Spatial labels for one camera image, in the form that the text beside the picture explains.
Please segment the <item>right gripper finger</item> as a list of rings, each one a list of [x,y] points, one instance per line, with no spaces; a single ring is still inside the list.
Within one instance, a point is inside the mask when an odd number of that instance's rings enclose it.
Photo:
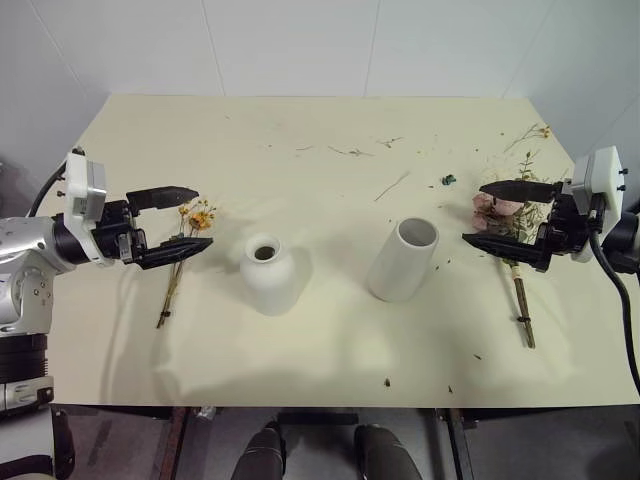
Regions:
[[[510,202],[550,203],[555,198],[556,185],[525,180],[502,180],[485,184],[479,191]]]
[[[504,260],[525,263],[535,268],[544,264],[539,248],[510,237],[487,233],[465,233],[461,237],[472,247]]]

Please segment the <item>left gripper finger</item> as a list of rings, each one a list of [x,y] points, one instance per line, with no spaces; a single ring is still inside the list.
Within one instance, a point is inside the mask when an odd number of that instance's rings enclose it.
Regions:
[[[134,263],[143,270],[180,263],[197,255],[213,244],[210,237],[180,237],[162,242],[154,248],[143,248],[134,257]]]
[[[126,193],[132,213],[139,213],[141,210],[147,209],[162,210],[179,207],[198,196],[197,191],[179,186],[157,187]]]

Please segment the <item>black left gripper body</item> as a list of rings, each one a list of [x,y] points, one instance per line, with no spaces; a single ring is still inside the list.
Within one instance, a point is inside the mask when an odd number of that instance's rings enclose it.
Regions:
[[[136,226],[135,218],[139,213],[135,197],[104,205],[92,235],[105,258],[121,260],[125,264],[142,264],[147,242],[144,230]]]

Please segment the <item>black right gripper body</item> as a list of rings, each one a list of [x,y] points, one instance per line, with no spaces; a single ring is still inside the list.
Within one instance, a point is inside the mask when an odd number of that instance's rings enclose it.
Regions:
[[[579,263],[593,258],[588,246],[587,217],[579,213],[569,182],[557,182],[553,187],[551,210],[539,225],[534,243],[539,255],[532,266],[539,272],[548,270],[553,255],[569,255]]]

